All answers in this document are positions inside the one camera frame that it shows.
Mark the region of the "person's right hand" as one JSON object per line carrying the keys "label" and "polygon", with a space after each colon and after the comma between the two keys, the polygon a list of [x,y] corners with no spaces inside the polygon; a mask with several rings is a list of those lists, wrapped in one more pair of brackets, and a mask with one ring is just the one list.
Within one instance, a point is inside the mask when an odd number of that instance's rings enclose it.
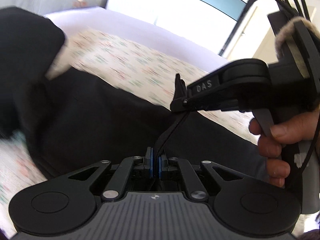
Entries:
{"label": "person's right hand", "polygon": [[248,128],[253,135],[260,136],[258,150],[261,156],[267,158],[266,170],[270,184],[278,187],[285,185],[285,178],[290,174],[290,166],[285,161],[278,159],[281,150],[285,145],[303,140],[311,141],[315,135],[318,118],[319,111],[296,115],[284,123],[272,126],[270,137],[264,135],[256,119],[251,120]]}

